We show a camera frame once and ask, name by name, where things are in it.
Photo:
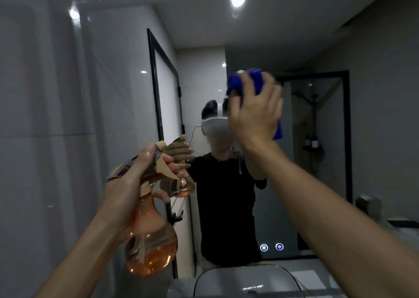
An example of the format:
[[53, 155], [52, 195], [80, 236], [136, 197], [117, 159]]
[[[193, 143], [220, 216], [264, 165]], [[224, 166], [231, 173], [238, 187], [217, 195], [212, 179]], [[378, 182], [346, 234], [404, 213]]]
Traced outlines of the blue cleaning cloth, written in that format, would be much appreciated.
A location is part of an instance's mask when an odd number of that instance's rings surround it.
[[[252, 69], [247, 69], [246, 72], [248, 73], [250, 78], [253, 80], [255, 94], [256, 95], [260, 94], [263, 84], [264, 84], [262, 70], [252, 68]], [[226, 96], [229, 97], [233, 90], [235, 90], [240, 96], [242, 96], [243, 84], [237, 72], [230, 73], [228, 76]], [[282, 126], [281, 126], [281, 121], [279, 121], [277, 124], [277, 130], [273, 139], [280, 140], [282, 139], [282, 137], [283, 137]]]

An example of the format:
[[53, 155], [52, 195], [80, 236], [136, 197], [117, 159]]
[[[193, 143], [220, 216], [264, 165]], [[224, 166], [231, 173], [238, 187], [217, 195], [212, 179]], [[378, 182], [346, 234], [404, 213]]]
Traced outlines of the large wall mirror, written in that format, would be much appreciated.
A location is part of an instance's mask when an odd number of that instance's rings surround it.
[[74, 0], [104, 176], [134, 144], [192, 139], [171, 278], [252, 261], [314, 258], [271, 180], [262, 189], [222, 126], [202, 130], [230, 73], [259, 68], [283, 85], [286, 156], [344, 200], [373, 197], [381, 223], [419, 222], [419, 0]]

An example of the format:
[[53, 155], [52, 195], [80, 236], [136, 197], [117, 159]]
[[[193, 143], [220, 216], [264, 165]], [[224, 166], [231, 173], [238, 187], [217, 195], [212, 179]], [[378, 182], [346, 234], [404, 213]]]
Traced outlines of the person's right hand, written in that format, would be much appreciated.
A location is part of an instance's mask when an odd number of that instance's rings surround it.
[[243, 84], [243, 115], [229, 115], [234, 139], [245, 153], [260, 153], [273, 143], [282, 117], [283, 88], [277, 83], [269, 99], [255, 94], [254, 83], [244, 70], [237, 71]]

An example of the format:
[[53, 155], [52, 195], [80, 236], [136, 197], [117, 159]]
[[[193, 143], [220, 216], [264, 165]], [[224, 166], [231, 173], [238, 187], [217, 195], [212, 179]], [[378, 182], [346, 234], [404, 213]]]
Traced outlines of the white wash basin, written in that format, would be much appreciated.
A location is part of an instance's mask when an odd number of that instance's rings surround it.
[[196, 280], [193, 297], [294, 298], [302, 291], [294, 276], [273, 264], [213, 268]]

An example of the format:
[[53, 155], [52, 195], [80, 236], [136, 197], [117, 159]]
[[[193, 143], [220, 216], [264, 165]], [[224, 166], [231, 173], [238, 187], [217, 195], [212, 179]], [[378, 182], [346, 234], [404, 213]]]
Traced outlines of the person's left hand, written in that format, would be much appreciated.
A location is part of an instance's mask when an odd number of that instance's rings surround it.
[[124, 241], [129, 235], [129, 227], [132, 224], [132, 215], [140, 198], [140, 187], [148, 180], [158, 181], [169, 178], [168, 174], [180, 179], [183, 177], [180, 165], [174, 163], [173, 158], [160, 153], [160, 164], [165, 164], [165, 169], [158, 172], [157, 176], [146, 179], [140, 184], [129, 183], [129, 169], [123, 172], [123, 175], [111, 179], [105, 184], [103, 200], [98, 208], [98, 216], [106, 226], [106, 230], [113, 237]]

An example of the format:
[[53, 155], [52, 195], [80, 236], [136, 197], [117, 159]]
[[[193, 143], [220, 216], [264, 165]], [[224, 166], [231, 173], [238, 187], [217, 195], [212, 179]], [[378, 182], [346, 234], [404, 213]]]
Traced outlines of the person's right forearm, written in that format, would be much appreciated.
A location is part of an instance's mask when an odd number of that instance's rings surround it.
[[290, 161], [276, 142], [242, 147], [348, 298], [419, 298], [419, 253]]

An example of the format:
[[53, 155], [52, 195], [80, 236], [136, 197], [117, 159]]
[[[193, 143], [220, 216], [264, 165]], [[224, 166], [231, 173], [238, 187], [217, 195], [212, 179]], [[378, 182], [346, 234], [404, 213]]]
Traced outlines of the person's left forearm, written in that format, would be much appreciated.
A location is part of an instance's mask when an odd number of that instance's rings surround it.
[[116, 225], [97, 215], [34, 298], [90, 298], [109, 260], [130, 235], [129, 226], [128, 220]]

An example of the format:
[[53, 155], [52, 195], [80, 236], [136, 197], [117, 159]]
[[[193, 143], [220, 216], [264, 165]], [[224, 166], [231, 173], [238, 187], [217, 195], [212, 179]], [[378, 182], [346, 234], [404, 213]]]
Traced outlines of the orange translucent spray bottle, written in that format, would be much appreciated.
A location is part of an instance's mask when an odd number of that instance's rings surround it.
[[129, 219], [129, 238], [124, 248], [128, 270], [142, 277], [164, 270], [175, 258], [178, 249], [176, 232], [168, 219], [157, 210], [152, 194], [155, 183], [170, 179], [178, 183], [186, 177], [173, 173], [165, 163], [162, 150], [165, 141], [155, 142], [154, 157], [144, 174], [134, 181], [135, 208]]

